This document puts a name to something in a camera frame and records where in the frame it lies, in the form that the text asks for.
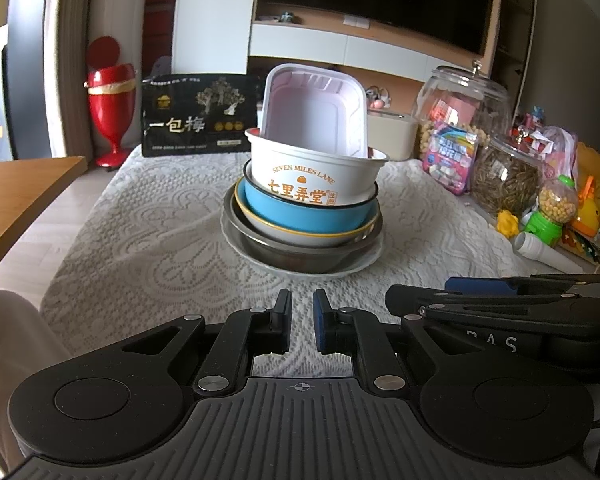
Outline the cream tissue box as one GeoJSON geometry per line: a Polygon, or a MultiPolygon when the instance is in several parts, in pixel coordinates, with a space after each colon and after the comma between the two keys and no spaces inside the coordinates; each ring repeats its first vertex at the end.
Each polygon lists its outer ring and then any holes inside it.
{"type": "Polygon", "coordinates": [[[396,162],[410,159],[414,154],[417,127],[418,121],[410,115],[367,112],[368,144],[396,162]]]}

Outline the black snack bag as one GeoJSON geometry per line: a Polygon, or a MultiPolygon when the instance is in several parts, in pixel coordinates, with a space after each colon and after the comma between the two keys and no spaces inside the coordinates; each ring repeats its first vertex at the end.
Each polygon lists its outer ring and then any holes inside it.
{"type": "Polygon", "coordinates": [[[171,74],[142,85],[145,157],[248,152],[258,83],[248,75],[171,74]]]}

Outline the white bowl yellow rim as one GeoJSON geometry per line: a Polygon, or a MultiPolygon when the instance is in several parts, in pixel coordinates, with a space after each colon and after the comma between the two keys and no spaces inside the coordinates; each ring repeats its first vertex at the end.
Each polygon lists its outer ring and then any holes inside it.
{"type": "Polygon", "coordinates": [[[247,205],[246,181],[244,178],[241,178],[235,184],[233,198],[238,211],[244,216],[247,226],[271,240],[298,247],[326,248],[352,243],[354,240],[360,240],[370,234],[380,217],[378,203],[374,200],[372,209],[366,214],[362,226],[354,230],[330,234],[311,233],[278,226],[255,214],[247,205]]]}

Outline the yellow duck toy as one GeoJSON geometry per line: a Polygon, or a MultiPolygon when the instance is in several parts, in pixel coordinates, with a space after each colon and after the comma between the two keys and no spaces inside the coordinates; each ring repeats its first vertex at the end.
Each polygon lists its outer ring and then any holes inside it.
{"type": "Polygon", "coordinates": [[[520,232],[519,220],[510,211],[501,210],[496,216],[496,230],[510,240],[520,232]]]}

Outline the sunflower seed glass jar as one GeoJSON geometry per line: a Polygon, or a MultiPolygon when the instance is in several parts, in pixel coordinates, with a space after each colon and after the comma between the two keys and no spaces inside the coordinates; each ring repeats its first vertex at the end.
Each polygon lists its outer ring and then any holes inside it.
{"type": "Polygon", "coordinates": [[[516,142],[491,136],[472,167],[470,195],[492,216],[507,210],[520,218],[535,202],[542,172],[542,162],[516,142]]]}

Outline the white paper bowl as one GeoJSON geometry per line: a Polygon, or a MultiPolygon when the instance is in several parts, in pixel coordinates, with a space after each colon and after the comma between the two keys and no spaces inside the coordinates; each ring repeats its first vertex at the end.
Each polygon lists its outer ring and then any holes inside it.
{"type": "Polygon", "coordinates": [[[363,203],[375,193],[379,169],[388,156],[371,148],[365,158],[297,148],[246,131],[251,144],[252,180],[274,195],[316,206],[363,203]]]}

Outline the large glass jar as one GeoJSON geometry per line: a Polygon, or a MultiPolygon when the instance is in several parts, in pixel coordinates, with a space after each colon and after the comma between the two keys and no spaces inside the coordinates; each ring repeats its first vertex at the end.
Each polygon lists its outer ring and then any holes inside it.
{"type": "Polygon", "coordinates": [[[423,159],[436,122],[468,131],[479,145],[504,136],[512,122],[512,107],[504,87],[482,72],[479,60],[471,69],[438,66],[422,85],[411,111],[418,122],[414,156],[423,159]]]}

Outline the red trash bin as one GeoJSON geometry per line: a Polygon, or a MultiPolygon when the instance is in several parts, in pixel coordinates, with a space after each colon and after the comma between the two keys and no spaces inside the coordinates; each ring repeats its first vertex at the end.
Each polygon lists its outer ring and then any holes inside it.
{"type": "Polygon", "coordinates": [[[136,101],[136,69],[120,63],[120,44],[114,37],[100,36],[86,49],[90,69],[84,88],[96,130],[110,145],[108,153],[96,158],[106,170],[122,166],[130,151],[122,148],[122,138],[131,125],[136,101]]]}

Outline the wooden side table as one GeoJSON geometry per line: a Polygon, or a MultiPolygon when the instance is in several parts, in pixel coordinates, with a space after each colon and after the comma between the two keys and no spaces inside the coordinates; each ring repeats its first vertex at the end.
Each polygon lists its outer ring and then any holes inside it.
{"type": "Polygon", "coordinates": [[[83,156],[0,162],[0,263],[34,220],[86,170],[83,156]]]}

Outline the pink plastic bag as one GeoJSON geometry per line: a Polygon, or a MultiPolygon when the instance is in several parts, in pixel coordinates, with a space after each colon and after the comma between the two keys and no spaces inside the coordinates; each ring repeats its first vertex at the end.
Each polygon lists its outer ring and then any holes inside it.
{"type": "Polygon", "coordinates": [[[563,128],[545,125],[542,107],[535,106],[531,113],[517,116],[510,135],[521,151],[541,162],[545,180],[560,176],[577,179],[578,138],[563,128]]]}

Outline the white lace tablecloth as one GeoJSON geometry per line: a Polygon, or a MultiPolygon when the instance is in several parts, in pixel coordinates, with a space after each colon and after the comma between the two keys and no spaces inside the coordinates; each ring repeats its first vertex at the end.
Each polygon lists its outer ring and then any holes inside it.
{"type": "Polygon", "coordinates": [[[306,280],[257,266],[225,240],[223,198],[242,174],[242,153],[146,158],[134,152],[99,197],[42,301],[42,315],[66,349],[79,354],[187,313],[208,322],[271,307],[292,293],[291,346],[260,356],[263,376],[348,376],[341,354],[318,353],[312,295],[334,307],[369,310],[388,321],[393,284],[440,288],[452,276],[507,278],[539,273],[477,211],[430,179],[417,160],[388,162],[377,182],[384,250],[367,269],[306,280]]]}

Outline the pink marshmallow bag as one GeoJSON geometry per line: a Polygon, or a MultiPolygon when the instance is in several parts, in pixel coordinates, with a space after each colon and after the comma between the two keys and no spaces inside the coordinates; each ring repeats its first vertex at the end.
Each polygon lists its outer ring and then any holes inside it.
{"type": "Polygon", "coordinates": [[[462,195],[478,146],[477,133],[438,120],[429,137],[422,169],[448,191],[462,195]]]}

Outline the blue enamel bowl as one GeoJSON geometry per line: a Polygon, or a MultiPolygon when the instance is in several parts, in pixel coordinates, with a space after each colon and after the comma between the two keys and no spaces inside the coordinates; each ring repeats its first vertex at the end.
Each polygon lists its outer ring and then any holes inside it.
{"type": "Polygon", "coordinates": [[[366,202],[352,206],[326,206],[313,200],[326,198],[322,190],[309,191],[304,184],[277,184],[276,191],[300,191],[306,202],[287,200],[281,195],[265,191],[251,174],[251,160],[245,163],[244,177],[246,202],[249,210],[260,218],[285,229],[313,234],[335,234],[360,228],[378,213],[377,190],[366,202]]]}

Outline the red white plastic tray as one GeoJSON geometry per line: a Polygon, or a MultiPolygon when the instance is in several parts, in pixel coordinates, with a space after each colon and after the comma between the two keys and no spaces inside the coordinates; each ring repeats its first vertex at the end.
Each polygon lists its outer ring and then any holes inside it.
{"type": "Polygon", "coordinates": [[[353,77],[282,64],[266,77],[260,136],[326,154],[367,156],[367,100],[353,77]]]}

